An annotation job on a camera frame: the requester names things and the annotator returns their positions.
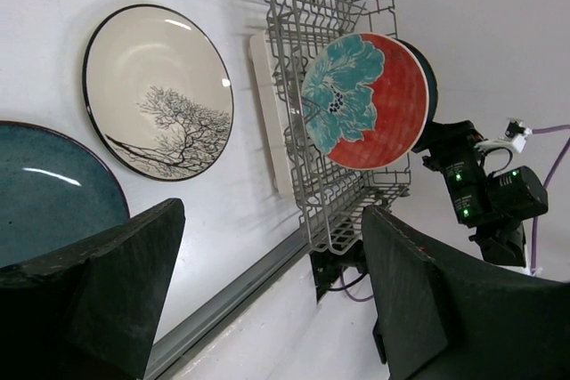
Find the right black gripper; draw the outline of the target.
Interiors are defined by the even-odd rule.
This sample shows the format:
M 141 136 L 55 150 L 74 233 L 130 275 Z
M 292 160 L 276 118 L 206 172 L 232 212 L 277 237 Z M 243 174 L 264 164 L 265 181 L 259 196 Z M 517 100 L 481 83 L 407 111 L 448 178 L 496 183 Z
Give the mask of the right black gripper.
M 527 166 L 487 173 L 487 157 L 501 150 L 481 154 L 475 145 L 483 140 L 488 139 L 468 120 L 432 122 L 420 136 L 420 149 L 429 152 L 423 165 L 443 176 L 457 221 L 476 230 L 469 240 L 479 246 L 483 259 L 525 267 L 523 221 L 548 212 L 548 192 Z M 515 155 L 506 152 L 509 158 Z

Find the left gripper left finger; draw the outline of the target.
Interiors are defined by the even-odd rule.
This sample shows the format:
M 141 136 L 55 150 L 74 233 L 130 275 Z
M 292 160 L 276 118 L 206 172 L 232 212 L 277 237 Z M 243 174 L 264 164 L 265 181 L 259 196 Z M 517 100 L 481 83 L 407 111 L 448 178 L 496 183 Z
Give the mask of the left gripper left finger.
M 1 270 L 3 379 L 141 379 L 183 238 L 183 201 Z

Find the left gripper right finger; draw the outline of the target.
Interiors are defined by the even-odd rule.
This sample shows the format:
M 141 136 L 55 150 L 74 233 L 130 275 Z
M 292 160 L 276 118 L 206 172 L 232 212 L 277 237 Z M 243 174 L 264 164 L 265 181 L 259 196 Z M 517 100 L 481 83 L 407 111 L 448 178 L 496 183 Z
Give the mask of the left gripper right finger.
M 568 378 L 567 283 L 486 263 L 378 206 L 362 240 L 392 378 Z

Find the dark teal plate top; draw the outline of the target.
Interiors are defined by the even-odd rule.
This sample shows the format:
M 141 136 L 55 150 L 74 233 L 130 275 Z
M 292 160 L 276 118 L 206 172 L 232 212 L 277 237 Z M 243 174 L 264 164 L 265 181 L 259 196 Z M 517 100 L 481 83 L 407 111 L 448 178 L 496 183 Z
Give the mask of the dark teal plate top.
M 431 124 L 434 120 L 434 117 L 436 115 L 436 109 L 437 109 L 437 104 L 438 104 L 438 88 L 437 88 L 437 80 L 436 80 L 436 74 L 431 66 L 431 64 L 429 63 L 428 59 L 425 57 L 425 55 L 418 50 L 414 45 L 399 39 L 399 42 L 401 44 L 403 44 L 404 46 L 406 46 L 411 53 L 415 56 L 415 58 L 418 60 L 420 66 L 422 67 L 426 80 L 427 80 L 427 86 L 428 86 L 428 111 L 427 111 L 427 119 L 426 119 L 426 124 L 424 126 L 424 131 L 426 131 L 428 129 L 428 125 Z

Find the red teal floral plate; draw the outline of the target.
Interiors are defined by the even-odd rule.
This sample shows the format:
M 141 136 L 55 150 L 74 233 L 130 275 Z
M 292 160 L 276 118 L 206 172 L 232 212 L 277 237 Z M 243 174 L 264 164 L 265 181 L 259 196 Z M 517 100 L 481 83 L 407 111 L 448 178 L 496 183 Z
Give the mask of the red teal floral plate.
M 341 36 L 308 65 L 301 88 L 305 131 L 334 164 L 357 171 L 390 166 L 419 142 L 428 82 L 398 38 Z

